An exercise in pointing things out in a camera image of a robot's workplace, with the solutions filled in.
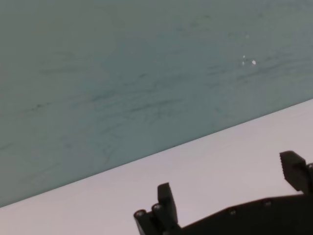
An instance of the teal table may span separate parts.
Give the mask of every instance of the teal table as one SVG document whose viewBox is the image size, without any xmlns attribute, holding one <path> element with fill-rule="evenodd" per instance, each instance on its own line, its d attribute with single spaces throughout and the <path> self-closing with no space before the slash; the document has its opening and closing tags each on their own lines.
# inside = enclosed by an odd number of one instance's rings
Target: teal table
<svg viewBox="0 0 313 235">
<path fill-rule="evenodd" d="M 311 99 L 312 12 L 2 0 L 0 206 Z"/>
</svg>

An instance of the scratch mark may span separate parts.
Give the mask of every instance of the scratch mark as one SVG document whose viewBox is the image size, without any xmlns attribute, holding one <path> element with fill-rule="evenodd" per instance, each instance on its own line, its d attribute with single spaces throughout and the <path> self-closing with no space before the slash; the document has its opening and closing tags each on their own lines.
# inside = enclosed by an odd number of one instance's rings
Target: scratch mark
<svg viewBox="0 0 313 235">
<path fill-rule="evenodd" d="M 175 104 L 175 103 L 179 103 L 179 102 L 181 102 L 180 99 L 163 100 L 163 101 L 159 101 L 159 102 L 155 102 L 155 103 L 151 103 L 151 104 L 145 104 L 145 105 L 139 106 L 137 108 L 129 109 L 128 112 L 133 113 L 133 112 L 138 112 L 138 111 L 142 111 L 145 109 L 156 108 L 156 107 Z"/>
<path fill-rule="evenodd" d="M 42 169 L 36 173 L 33 173 L 33 174 L 29 174 L 27 175 L 26 177 L 24 177 L 20 183 L 21 184 L 24 184 L 24 183 L 28 183 L 29 181 L 33 181 L 37 178 L 42 178 L 43 175 L 45 174 L 48 174 L 49 172 L 51 172 L 54 168 L 56 168 L 57 166 L 61 165 L 61 163 L 56 163 L 56 164 L 53 164 L 45 169 Z"/>
<path fill-rule="evenodd" d="M 1 147 L 0 147 L 0 151 L 4 151 L 4 150 L 8 149 L 8 148 L 11 147 L 12 145 L 13 145 L 13 143 L 8 143 L 8 144 L 6 144 L 6 145 L 4 145 L 4 146 L 1 146 Z"/>
<path fill-rule="evenodd" d="M 41 70 L 40 74 L 51 76 L 51 75 L 62 74 L 62 73 L 76 73 L 76 72 L 81 72 L 85 70 L 86 68 L 80 67 L 80 66 L 66 66 L 66 67 L 57 68 L 57 69 Z"/>
</svg>

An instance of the gray wall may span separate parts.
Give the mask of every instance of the gray wall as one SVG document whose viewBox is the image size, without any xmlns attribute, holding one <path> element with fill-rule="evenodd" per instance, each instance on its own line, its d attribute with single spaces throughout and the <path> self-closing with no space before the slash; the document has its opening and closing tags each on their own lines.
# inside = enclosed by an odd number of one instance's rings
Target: gray wall
<svg viewBox="0 0 313 235">
<path fill-rule="evenodd" d="M 311 99 L 311 2 L 0 1 L 0 206 Z"/>
</svg>

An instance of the white surface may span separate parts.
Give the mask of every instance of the white surface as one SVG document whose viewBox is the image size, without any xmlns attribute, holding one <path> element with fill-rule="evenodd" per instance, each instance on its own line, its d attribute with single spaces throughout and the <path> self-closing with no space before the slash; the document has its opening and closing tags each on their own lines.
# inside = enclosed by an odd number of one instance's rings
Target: white surface
<svg viewBox="0 0 313 235">
<path fill-rule="evenodd" d="M 313 100 L 0 209 L 1 235 L 137 235 L 133 213 L 170 182 L 185 226 L 233 204 L 295 191 L 279 152 L 313 161 Z"/>
</svg>

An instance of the bolt head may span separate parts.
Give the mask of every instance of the bolt head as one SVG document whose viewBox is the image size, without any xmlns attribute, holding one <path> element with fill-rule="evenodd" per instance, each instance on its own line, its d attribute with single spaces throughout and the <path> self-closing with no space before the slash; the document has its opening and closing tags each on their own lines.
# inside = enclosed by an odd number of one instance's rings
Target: bolt head
<svg viewBox="0 0 313 235">
<path fill-rule="evenodd" d="M 135 216 L 136 217 L 141 217 L 141 216 L 143 216 L 144 215 L 144 211 L 137 211 L 136 213 L 135 213 Z"/>
<path fill-rule="evenodd" d="M 270 207 L 271 205 L 272 205 L 271 201 L 265 201 L 264 202 L 264 206 L 266 206 L 266 207 Z"/>
<path fill-rule="evenodd" d="M 161 207 L 162 207 L 162 206 L 161 206 L 160 204 L 156 204 L 156 205 L 153 206 L 153 209 L 154 209 L 154 210 L 160 210 Z"/>
<path fill-rule="evenodd" d="M 235 210 L 235 209 L 231 209 L 231 210 L 229 211 L 229 214 L 230 214 L 230 215 L 236 215 L 236 214 L 237 214 L 237 212 L 236 212 L 236 210 Z"/>
</svg>

